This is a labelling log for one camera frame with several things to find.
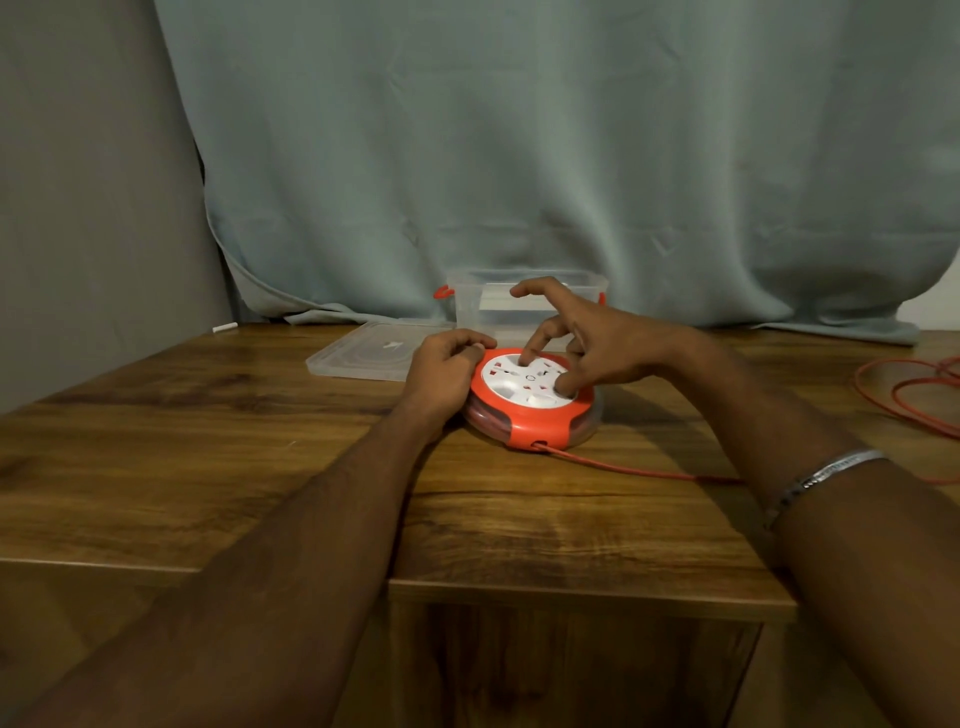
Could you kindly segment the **person's left hand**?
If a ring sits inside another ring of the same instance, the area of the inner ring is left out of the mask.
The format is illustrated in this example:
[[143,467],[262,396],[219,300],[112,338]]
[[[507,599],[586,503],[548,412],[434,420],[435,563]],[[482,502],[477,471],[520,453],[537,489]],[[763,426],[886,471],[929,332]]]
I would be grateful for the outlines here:
[[439,431],[465,404],[477,366],[473,370],[430,370],[426,337],[413,355],[398,410],[427,431]]

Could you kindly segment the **clear plastic storage container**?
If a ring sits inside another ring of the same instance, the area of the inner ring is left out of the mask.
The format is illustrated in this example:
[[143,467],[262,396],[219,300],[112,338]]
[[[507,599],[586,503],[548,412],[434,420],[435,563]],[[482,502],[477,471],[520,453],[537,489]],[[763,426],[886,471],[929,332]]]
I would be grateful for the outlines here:
[[458,328],[489,335],[500,347],[520,348],[557,310],[542,295],[514,297],[511,290],[521,281],[543,277],[582,298],[606,303],[606,276],[578,269],[460,269],[447,274],[433,297],[452,307]]

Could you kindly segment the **clear plastic container lid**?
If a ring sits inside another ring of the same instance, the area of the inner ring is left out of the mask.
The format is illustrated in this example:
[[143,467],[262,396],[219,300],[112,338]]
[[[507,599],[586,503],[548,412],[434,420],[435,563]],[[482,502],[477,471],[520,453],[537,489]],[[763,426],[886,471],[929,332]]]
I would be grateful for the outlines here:
[[451,331],[451,321],[369,321],[305,360],[317,377],[404,383],[426,337]]

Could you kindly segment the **person's left forearm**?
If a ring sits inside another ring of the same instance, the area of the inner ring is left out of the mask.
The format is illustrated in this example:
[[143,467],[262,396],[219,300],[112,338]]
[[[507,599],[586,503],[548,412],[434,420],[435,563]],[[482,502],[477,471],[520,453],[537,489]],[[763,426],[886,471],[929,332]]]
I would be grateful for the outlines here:
[[330,728],[414,469],[459,407],[402,397],[10,728]]

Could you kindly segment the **pale green curtain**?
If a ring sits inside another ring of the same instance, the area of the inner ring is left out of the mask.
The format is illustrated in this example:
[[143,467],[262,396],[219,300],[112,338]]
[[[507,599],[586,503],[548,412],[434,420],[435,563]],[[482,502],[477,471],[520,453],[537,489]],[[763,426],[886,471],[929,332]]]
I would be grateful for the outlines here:
[[264,317],[576,270],[655,318],[911,344],[960,251],[960,0],[154,3]]

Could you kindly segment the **person's right hand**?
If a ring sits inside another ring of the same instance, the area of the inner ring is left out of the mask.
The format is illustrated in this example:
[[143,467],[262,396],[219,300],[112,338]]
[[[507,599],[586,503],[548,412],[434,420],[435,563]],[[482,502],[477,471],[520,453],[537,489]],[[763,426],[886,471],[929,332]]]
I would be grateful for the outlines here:
[[519,361],[528,365],[553,340],[570,335],[570,361],[594,367],[594,385],[622,384],[664,373],[676,357],[689,330],[602,305],[573,293],[551,276],[522,280],[510,290],[513,297],[541,295],[557,310],[535,330]]

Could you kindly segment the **person's right forearm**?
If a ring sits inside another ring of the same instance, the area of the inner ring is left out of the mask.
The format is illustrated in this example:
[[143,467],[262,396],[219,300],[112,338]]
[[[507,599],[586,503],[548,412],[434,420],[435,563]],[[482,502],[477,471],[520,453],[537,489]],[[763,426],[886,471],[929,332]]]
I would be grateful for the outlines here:
[[960,506],[709,334],[666,324],[655,372],[696,407],[757,501],[803,602],[890,722],[960,728]]

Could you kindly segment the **red white extension cord reel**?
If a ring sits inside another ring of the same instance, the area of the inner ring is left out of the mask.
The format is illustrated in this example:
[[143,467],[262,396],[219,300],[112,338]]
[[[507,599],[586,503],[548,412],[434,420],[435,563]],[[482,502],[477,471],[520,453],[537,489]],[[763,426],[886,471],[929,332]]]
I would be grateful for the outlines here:
[[520,364],[518,347],[487,349],[474,370],[462,407],[468,425],[516,451],[564,452],[589,440],[604,411],[593,387],[571,397],[556,391],[569,359],[553,352]]

